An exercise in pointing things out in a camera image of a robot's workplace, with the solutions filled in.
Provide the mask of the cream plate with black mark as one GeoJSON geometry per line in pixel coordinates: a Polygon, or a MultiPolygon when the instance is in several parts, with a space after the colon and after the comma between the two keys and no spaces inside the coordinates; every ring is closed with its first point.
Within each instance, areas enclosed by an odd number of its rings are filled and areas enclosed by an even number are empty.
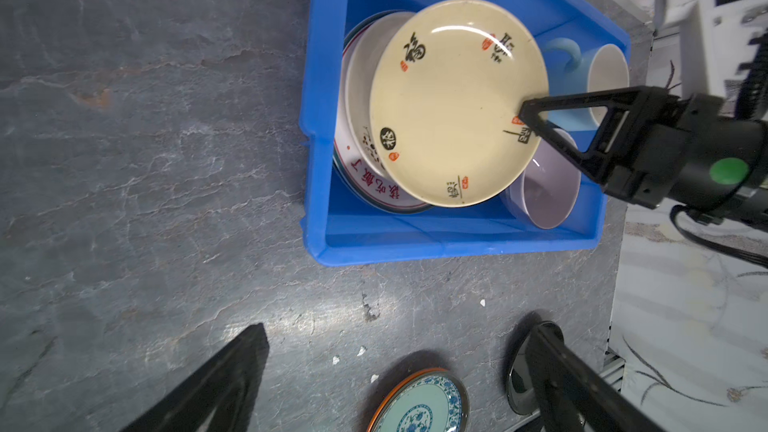
{"type": "Polygon", "coordinates": [[[353,38],[345,75],[344,102],[347,122],[355,144],[373,171],[389,179],[373,140],[370,121],[370,97],[373,78],[379,61],[397,31],[414,12],[398,11],[374,19],[353,38]]]}

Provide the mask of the blue plastic bin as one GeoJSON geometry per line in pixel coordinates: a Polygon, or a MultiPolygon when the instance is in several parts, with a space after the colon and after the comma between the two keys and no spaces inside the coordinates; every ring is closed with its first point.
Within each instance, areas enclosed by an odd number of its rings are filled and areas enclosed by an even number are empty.
{"type": "MultiPolygon", "coordinates": [[[[359,265],[459,256],[591,249],[598,245],[606,197],[584,181],[574,213],[559,228],[522,225],[498,199],[463,209],[391,214],[362,201],[332,165],[342,49],[365,19],[417,10],[441,0],[311,0],[299,125],[309,159],[301,226],[304,245],[321,264],[359,265]]],[[[568,37],[592,48],[631,48],[637,19],[620,0],[488,0],[517,15],[541,39],[568,37]]]]}

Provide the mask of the light blue mug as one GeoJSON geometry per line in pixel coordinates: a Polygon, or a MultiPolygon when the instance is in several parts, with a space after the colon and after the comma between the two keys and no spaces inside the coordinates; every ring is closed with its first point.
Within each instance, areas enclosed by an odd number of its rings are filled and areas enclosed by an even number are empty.
{"type": "MultiPolygon", "coordinates": [[[[541,48],[551,96],[595,93],[629,86],[629,68],[622,50],[605,44],[583,51],[569,38],[557,38],[541,48]]],[[[567,131],[597,130],[605,107],[548,112],[548,120],[567,131]]]]}

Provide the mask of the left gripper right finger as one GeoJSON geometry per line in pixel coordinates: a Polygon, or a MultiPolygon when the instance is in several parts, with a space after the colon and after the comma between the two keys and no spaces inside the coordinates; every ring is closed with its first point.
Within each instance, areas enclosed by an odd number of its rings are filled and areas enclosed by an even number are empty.
{"type": "Polygon", "coordinates": [[[564,343],[554,323],[529,334],[526,364],[546,431],[659,431],[564,343]]]}

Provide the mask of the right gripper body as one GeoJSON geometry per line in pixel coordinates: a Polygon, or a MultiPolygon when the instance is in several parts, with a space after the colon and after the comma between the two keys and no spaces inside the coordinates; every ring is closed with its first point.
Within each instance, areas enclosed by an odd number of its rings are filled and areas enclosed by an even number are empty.
{"type": "Polygon", "coordinates": [[[659,87],[611,93],[602,188],[648,208],[665,198],[708,216],[767,213],[767,124],[723,117],[721,99],[659,87]]]}

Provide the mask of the cream plate with flower marks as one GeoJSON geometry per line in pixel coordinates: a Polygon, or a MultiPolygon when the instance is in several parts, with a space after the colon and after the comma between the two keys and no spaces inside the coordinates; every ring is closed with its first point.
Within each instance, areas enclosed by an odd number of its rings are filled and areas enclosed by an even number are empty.
{"type": "Polygon", "coordinates": [[[372,79],[370,126],[388,175],[438,207],[484,202],[526,169],[541,139],[519,118],[549,94],[533,35],[506,9],[447,0],[393,36],[372,79]]]}

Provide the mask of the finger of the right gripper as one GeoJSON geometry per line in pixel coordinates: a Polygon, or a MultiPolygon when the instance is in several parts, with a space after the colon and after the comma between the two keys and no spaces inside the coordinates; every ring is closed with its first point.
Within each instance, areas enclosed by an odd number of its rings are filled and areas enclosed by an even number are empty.
{"type": "Polygon", "coordinates": [[[641,135],[654,117],[648,86],[527,100],[519,118],[595,183],[638,181],[641,135]]]}

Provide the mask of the purple ceramic bowl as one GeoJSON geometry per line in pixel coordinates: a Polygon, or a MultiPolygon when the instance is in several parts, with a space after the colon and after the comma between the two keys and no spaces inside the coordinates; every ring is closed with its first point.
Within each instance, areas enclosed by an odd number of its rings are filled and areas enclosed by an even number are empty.
{"type": "Polygon", "coordinates": [[[506,209],[527,227],[551,230],[571,214],[581,172],[544,139],[523,173],[501,193],[506,209]]]}

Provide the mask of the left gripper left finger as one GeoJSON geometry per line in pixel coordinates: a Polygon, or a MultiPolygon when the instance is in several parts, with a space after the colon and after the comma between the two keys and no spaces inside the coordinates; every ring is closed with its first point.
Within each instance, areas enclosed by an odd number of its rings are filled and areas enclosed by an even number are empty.
{"type": "Polygon", "coordinates": [[[135,419],[126,431],[246,431],[269,356],[262,323],[219,352],[135,419]]]}

